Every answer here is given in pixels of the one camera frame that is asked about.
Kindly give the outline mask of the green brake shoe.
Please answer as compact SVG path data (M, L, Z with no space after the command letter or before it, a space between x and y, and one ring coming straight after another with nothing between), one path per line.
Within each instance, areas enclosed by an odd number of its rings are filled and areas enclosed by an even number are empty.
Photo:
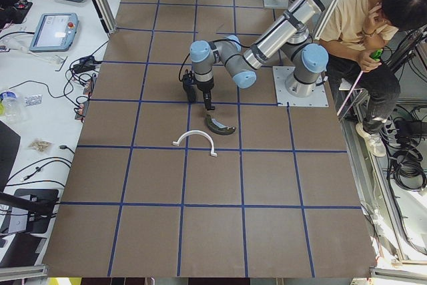
M231 135L236 130L236 127L224 125L217 119L213 118L210 114L206 115L205 123L210 131L218 135Z

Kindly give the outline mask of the teach pendant near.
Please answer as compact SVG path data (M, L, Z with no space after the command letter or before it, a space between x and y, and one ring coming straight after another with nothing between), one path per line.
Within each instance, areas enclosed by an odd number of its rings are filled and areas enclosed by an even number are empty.
M67 51L74 41L78 25L76 13L42 14L29 50L35 53Z

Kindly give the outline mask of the small bag of parts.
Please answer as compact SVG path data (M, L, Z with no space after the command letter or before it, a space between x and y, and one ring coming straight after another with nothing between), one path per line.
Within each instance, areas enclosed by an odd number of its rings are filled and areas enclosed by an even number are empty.
M39 153L47 153L53 144L50 141L45 141L42 139L34 139L27 148L30 150L35 150Z

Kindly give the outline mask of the seated person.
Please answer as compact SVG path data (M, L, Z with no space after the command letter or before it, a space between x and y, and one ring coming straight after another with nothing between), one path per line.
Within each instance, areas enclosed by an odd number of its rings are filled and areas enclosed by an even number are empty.
M366 115L356 131L376 157L386 155L380 132L401 89L390 68L371 54L398 31L425 25L426 0L339 0L320 36L329 54L326 75L332 94L337 95L343 79L369 93Z

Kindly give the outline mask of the clear plastic water bottle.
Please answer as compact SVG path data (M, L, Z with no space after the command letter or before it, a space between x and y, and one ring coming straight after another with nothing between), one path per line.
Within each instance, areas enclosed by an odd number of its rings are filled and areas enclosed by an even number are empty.
M14 91L2 90L1 104L4 108L5 120L8 123L22 123L27 121L23 100Z

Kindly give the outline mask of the white curved plastic bracket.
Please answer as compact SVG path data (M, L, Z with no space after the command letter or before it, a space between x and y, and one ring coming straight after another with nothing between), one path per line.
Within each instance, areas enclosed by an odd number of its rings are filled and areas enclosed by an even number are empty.
M211 136L210 136L208 133L206 133L206 132L204 132L204 131L201 131L201 130L198 130L198 129L189 130L189 131L187 131L187 132L185 132L185 133L181 134L181 135L178 137L178 139L177 139L176 141L173 141L171 144L172 144L173 146L179 146L179 145L180 145L180 143L181 143L185 138L187 138L187 137L189 137L189 136L191 136L191 135L199 135L199 136L202 136L202 137L206 138L206 140L210 143L210 146L211 146L211 148L210 148L210 156L212 156L212 157L217 157L217 156L218 156L218 155L217 155L217 153L216 153L216 150L215 150L214 141L213 141L213 139L211 138Z

